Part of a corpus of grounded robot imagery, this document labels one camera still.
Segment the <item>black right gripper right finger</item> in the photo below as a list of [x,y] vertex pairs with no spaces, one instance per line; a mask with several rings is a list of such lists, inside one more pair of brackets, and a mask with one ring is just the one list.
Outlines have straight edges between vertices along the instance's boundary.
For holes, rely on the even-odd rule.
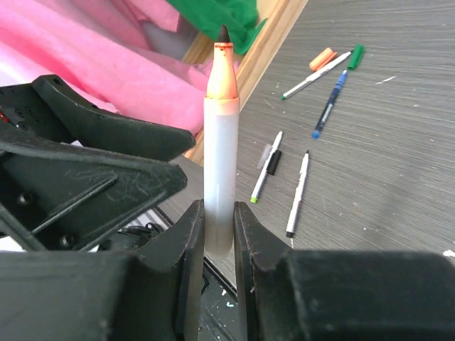
[[234,209],[243,340],[453,340],[454,265],[415,251],[295,250]]

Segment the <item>orange highlighter cap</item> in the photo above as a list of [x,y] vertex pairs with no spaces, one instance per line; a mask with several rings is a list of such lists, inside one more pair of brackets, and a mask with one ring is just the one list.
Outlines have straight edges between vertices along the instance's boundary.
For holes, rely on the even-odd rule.
[[310,63],[309,68],[311,71],[316,72],[320,70],[323,66],[331,62],[337,57],[338,53],[332,50],[331,48],[326,48],[320,52]]

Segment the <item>grey highlighter with orange tip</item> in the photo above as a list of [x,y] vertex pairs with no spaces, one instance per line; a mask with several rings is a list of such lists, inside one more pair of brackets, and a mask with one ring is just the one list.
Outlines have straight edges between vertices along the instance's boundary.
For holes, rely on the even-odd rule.
[[205,252],[216,258],[227,256],[232,248],[239,120],[234,45],[223,24],[213,46],[203,103]]

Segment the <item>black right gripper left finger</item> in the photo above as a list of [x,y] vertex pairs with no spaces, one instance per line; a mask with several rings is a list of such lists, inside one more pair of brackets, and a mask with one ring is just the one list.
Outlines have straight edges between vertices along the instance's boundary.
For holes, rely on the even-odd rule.
[[196,340],[204,206],[136,251],[1,254],[2,340]]

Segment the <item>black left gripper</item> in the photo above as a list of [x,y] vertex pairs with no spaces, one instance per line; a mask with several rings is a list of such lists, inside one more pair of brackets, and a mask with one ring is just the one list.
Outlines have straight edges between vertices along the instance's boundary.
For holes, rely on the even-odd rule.
[[162,161],[195,144],[185,129],[100,109],[56,75],[3,86],[1,232],[28,251],[91,249],[186,187]]

